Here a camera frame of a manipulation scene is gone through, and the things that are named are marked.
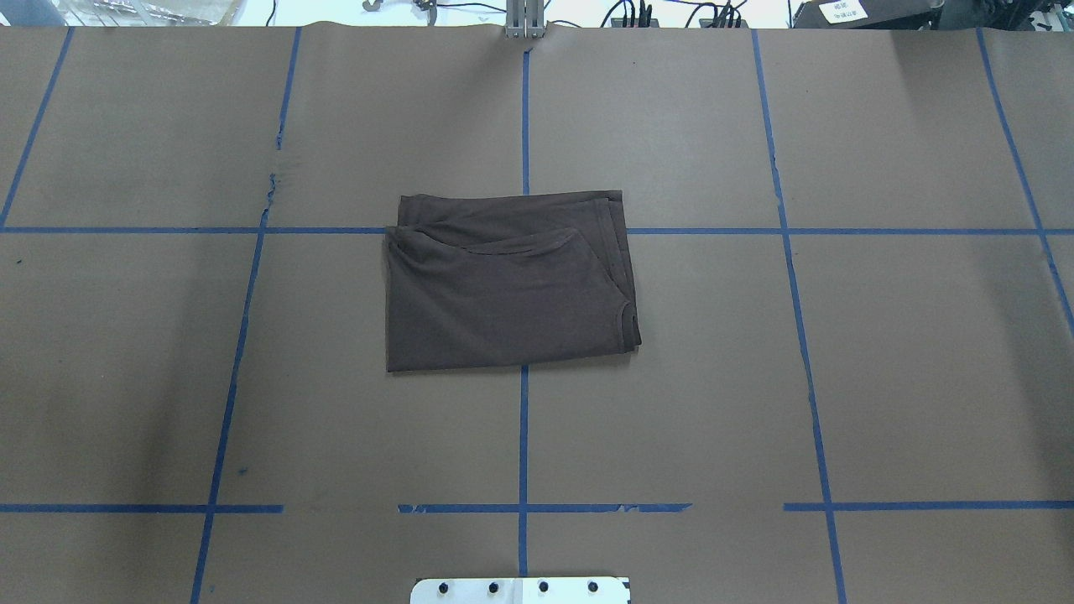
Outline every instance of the blue tape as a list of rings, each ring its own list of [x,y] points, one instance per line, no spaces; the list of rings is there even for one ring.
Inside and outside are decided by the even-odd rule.
[[[1074,337],[1074,312],[1071,311],[1071,302],[1066,298],[1063,279],[1059,276],[1056,259],[1051,255],[1051,245],[1048,244],[1048,236],[1044,230],[1044,224],[1041,221],[1041,213],[1036,210],[1036,201],[1033,199],[1033,191],[1029,187],[1029,178],[1026,177],[1026,171],[1022,169],[1018,145],[1014,142],[1014,134],[1011,133],[1006,112],[1003,111],[1003,102],[1000,100],[1000,91],[996,87],[996,77],[992,74],[992,62],[988,58],[988,48],[985,45],[985,32],[979,27],[977,28],[977,46],[981,47],[981,61],[985,67],[985,75],[988,77],[988,89],[992,92],[992,102],[996,103],[996,113],[999,115],[1000,126],[1003,127],[1003,136],[1006,138],[1007,147],[1011,149],[1011,159],[1014,160],[1014,168],[1018,172],[1021,190],[1026,195],[1026,203],[1029,204],[1029,212],[1033,216],[1033,226],[1036,227],[1036,233],[1041,239],[1041,247],[1044,248],[1044,256],[1048,261],[1048,272],[1051,273],[1051,281],[1055,283],[1056,290],[1059,293],[1059,303],[1063,308],[1063,314],[1066,316],[1066,329],[1071,332],[1071,337]]]
[[[1035,235],[1033,229],[828,229],[788,228],[792,235]]]
[[[287,126],[287,109],[291,104],[291,86],[294,84],[294,66],[299,62],[299,44],[302,42],[302,28],[294,28],[294,40],[291,42],[291,62],[287,68],[287,84],[284,86],[284,102],[279,107],[279,130],[276,132],[276,150],[284,148],[284,128]]]
[[[383,227],[268,227],[265,229],[270,234],[384,234]]]
[[[760,91],[760,111],[765,121],[765,136],[768,140],[768,159],[772,170],[772,186],[775,189],[777,207],[780,215],[780,229],[783,231],[783,255],[787,264],[787,278],[790,284],[790,302],[795,311],[795,325],[798,330],[798,348],[806,369],[806,383],[809,389],[810,414],[813,417],[813,446],[816,452],[817,474],[821,477],[821,493],[825,503],[831,503],[831,487],[828,484],[828,462],[824,452],[824,437],[821,434],[821,414],[816,406],[816,389],[813,384],[813,366],[809,357],[809,343],[806,339],[806,321],[802,318],[801,297],[798,293],[798,276],[795,272],[794,251],[790,248],[790,231],[787,225],[786,207],[783,203],[783,186],[780,183],[780,171],[775,163],[775,139],[772,134],[772,118],[768,106],[768,90],[765,87],[765,67],[760,58],[760,42],[757,30],[750,30],[753,39],[753,58],[757,69],[757,86]],[[839,551],[839,536],[836,531],[836,515],[831,510],[825,513],[828,526],[828,546],[831,549],[831,565],[836,577],[836,595],[839,604],[846,604],[846,586],[843,580],[843,562]]]
[[[194,583],[190,590],[190,604],[198,604],[201,600],[202,579],[205,577],[205,561],[208,560],[208,543],[213,537],[213,522],[215,514],[206,514],[205,522],[202,524],[202,541],[198,547],[198,563],[194,566]]]
[[[26,162],[30,160],[30,150],[33,148],[33,142],[38,139],[38,130],[41,128],[41,120],[45,117],[45,110],[48,109],[48,101],[53,97],[53,90],[56,89],[56,81],[59,80],[60,70],[63,69],[63,59],[67,58],[68,49],[71,47],[71,38],[74,35],[74,28],[69,27],[67,35],[63,37],[63,45],[60,46],[60,55],[56,58],[56,66],[53,67],[53,75],[48,78],[48,85],[45,87],[45,95],[41,98],[41,104],[38,106],[38,115],[33,118],[33,125],[30,126],[30,133],[26,138],[26,145],[23,146],[23,155],[18,158],[18,166],[15,168],[15,175],[11,179],[11,187],[8,189],[8,197],[4,199],[3,208],[0,210],[0,227],[3,227],[8,222],[8,214],[11,213],[11,204],[15,201],[15,193],[18,192],[18,184],[23,179],[23,171],[26,170]]]
[[[779,235],[780,229],[735,227],[634,227],[626,229],[632,235]]]
[[[257,227],[4,227],[24,234],[256,234]]]
[[[679,514],[692,503],[527,503],[526,514]],[[519,514],[523,506],[514,503],[422,503],[400,505],[400,514]]]
[[[529,365],[519,370],[519,576],[528,571],[529,547]]]
[[[0,514],[282,514],[282,505],[0,503]]]
[[[938,509],[1074,509],[1069,500],[1007,501],[844,501],[785,503],[784,512],[924,512]]]
[[[529,53],[522,53],[522,195],[529,195]]]
[[[246,298],[243,301],[243,318],[238,323],[238,342],[235,345],[235,357],[231,363],[231,380],[228,386],[228,401],[223,408],[223,421],[220,426],[220,440],[217,444],[216,463],[213,466],[213,483],[209,487],[208,503],[216,505],[217,497],[220,492],[220,477],[223,474],[223,459],[228,450],[228,435],[231,431],[231,418],[235,409],[235,394],[238,392],[238,369],[243,363],[243,354],[246,351],[246,335],[250,326],[250,304],[253,301],[253,288],[258,281],[258,271],[261,268],[261,250],[264,248],[264,229],[268,222],[268,212],[266,207],[261,213],[261,226],[258,232],[258,241],[253,246],[253,261],[250,265],[250,277],[246,283]]]

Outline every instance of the grid line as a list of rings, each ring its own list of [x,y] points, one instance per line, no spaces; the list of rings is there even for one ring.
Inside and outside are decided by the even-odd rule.
[[[928,512],[938,509],[1074,509],[1070,500],[838,501],[785,503],[784,512]]]
[[[519,371],[519,576],[529,574],[529,365]]]
[[[291,42],[291,58],[287,69],[287,83],[284,87],[284,99],[280,102],[279,130],[276,134],[276,149],[284,144],[284,128],[287,119],[287,105],[291,100],[291,87],[294,83],[294,69],[299,60],[299,44],[302,42],[302,28],[294,28],[294,39]],[[213,538],[213,524],[216,518],[217,498],[220,493],[220,480],[223,476],[223,461],[228,452],[228,436],[231,433],[231,420],[235,409],[235,397],[238,393],[238,371],[246,350],[246,336],[250,326],[250,305],[253,301],[253,289],[257,285],[258,270],[261,268],[261,251],[264,249],[265,231],[268,227],[268,216],[272,212],[273,196],[276,192],[276,174],[268,175],[268,192],[265,195],[265,207],[261,212],[258,225],[258,240],[253,246],[253,259],[250,262],[250,276],[246,284],[246,299],[243,301],[243,318],[238,325],[238,342],[235,344],[235,358],[231,365],[231,380],[228,385],[228,400],[223,409],[223,420],[220,422],[220,440],[217,443],[216,463],[213,468],[213,481],[208,493],[208,508],[205,510],[205,522],[202,526],[201,545],[198,548],[198,561],[194,566],[193,585],[190,589],[190,604],[201,600],[202,580],[205,577],[205,563],[208,559],[209,544]]]
[[[38,139],[38,130],[41,128],[41,120],[45,117],[48,109],[48,101],[56,89],[56,81],[60,77],[60,70],[63,69],[63,59],[67,58],[68,49],[71,48],[71,39],[74,38],[74,27],[68,27],[67,34],[63,35],[63,45],[60,46],[60,54],[56,58],[56,66],[53,67],[53,74],[45,86],[45,94],[41,97],[41,104],[38,105],[38,114],[33,117],[33,125],[30,126],[30,133],[26,136],[26,145],[23,146],[23,155],[18,158],[18,166],[15,167],[15,175],[11,179],[11,187],[8,189],[8,197],[4,198],[3,210],[0,210],[0,228],[8,222],[8,215],[11,213],[11,205],[15,202],[15,195],[18,192],[18,184],[23,179],[23,171],[30,160],[30,152],[33,149],[33,142]]]
[[[1036,200],[1033,199],[1033,189],[1029,186],[1029,178],[1026,177],[1026,170],[1021,164],[1021,155],[1018,153],[1018,145],[1014,142],[1014,134],[1011,133],[1011,126],[1006,120],[1006,112],[1003,111],[1003,101],[1000,99],[1000,91],[996,87],[996,76],[992,74],[992,62],[988,58],[988,46],[985,44],[985,32],[977,28],[977,46],[981,48],[981,62],[985,68],[985,76],[988,78],[988,89],[992,94],[992,102],[996,104],[996,114],[1003,128],[1003,136],[1006,139],[1007,148],[1011,149],[1011,159],[1014,161],[1015,171],[1018,172],[1018,182],[1021,183],[1021,190],[1026,195],[1026,203],[1029,205],[1029,213],[1033,216],[1033,226],[1036,227],[1037,236],[1041,239],[1041,247],[1044,248],[1044,256],[1048,261],[1048,272],[1051,273],[1051,281],[1059,293],[1059,302],[1063,314],[1066,316],[1066,328],[1074,337],[1074,313],[1071,311],[1070,300],[1066,298],[1066,290],[1063,288],[1063,279],[1059,276],[1059,268],[1056,267],[1055,256],[1051,255],[1051,245],[1048,244],[1048,235],[1044,230],[1044,222],[1041,220],[1041,213],[1036,208]]]
[[[765,136],[768,141],[768,158],[772,170],[772,187],[775,190],[777,208],[780,215],[780,230],[783,236],[783,256],[787,265],[787,279],[790,286],[790,304],[795,312],[795,327],[798,332],[798,348],[806,371],[806,385],[809,392],[810,414],[813,420],[813,447],[816,454],[817,475],[821,479],[821,495],[826,505],[831,504],[831,486],[828,483],[828,462],[824,452],[824,436],[821,432],[821,414],[816,406],[816,388],[813,383],[813,366],[809,357],[809,342],[806,339],[806,321],[802,317],[801,297],[798,293],[798,275],[795,272],[794,251],[790,247],[790,231],[787,224],[786,206],[783,202],[783,185],[780,182],[780,169],[775,162],[775,138],[772,134],[772,118],[768,107],[768,91],[765,87],[765,67],[761,63],[760,41],[757,30],[750,30],[753,40],[753,56],[757,69],[757,87],[760,92],[760,111],[765,121]],[[831,565],[836,579],[836,596],[839,604],[846,604],[846,586],[843,580],[843,563],[839,551],[839,534],[836,530],[836,514],[825,509],[825,520],[828,527],[828,546],[831,550]]]
[[[691,503],[420,503],[400,505],[400,514],[678,514]]]

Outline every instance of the black cable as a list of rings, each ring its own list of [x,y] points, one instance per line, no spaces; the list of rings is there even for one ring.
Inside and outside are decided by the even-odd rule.
[[[463,6],[481,6],[482,9],[489,9],[490,11],[496,11],[497,13],[506,13],[507,9],[500,9],[499,6],[493,6],[492,4],[485,4],[484,2],[463,2],[462,4],[440,4],[436,3],[438,9],[462,9]]]
[[[605,13],[605,18],[600,20],[600,27],[604,27],[605,24],[608,23],[608,17],[610,17],[611,14],[615,12],[615,9],[618,9],[620,4],[623,5],[623,25],[624,26],[626,25],[626,5],[629,4],[630,8],[633,9],[634,0],[619,0],[618,2],[612,4],[611,9],[608,9],[608,12]]]
[[[738,6],[732,6],[730,0],[727,0],[727,3],[724,4],[723,10],[720,11],[720,16],[717,16],[712,23],[710,23],[709,27],[716,29],[735,29],[736,18],[737,20],[741,21],[742,13],[738,12]]]
[[[683,29],[686,29],[687,27],[690,27],[690,24],[694,23],[694,15],[696,15],[698,11],[700,11],[701,9],[703,9],[706,6],[709,6],[709,8],[712,9],[712,20],[713,21],[716,20],[716,15],[720,14],[720,6],[716,6],[712,2],[698,2],[697,5],[694,6],[694,12],[692,12],[690,14],[690,18],[686,19],[686,25],[682,26]]]

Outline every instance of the white label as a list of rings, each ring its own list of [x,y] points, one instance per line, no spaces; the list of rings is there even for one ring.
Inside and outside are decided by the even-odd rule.
[[[821,12],[824,13],[824,18],[832,24],[869,18],[858,0],[839,0],[839,2],[821,4],[819,8]]]

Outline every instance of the white metal plate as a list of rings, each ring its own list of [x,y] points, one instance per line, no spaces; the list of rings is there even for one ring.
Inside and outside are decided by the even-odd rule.
[[[629,604],[629,602],[630,579],[624,577],[422,579],[410,591],[410,604]]]

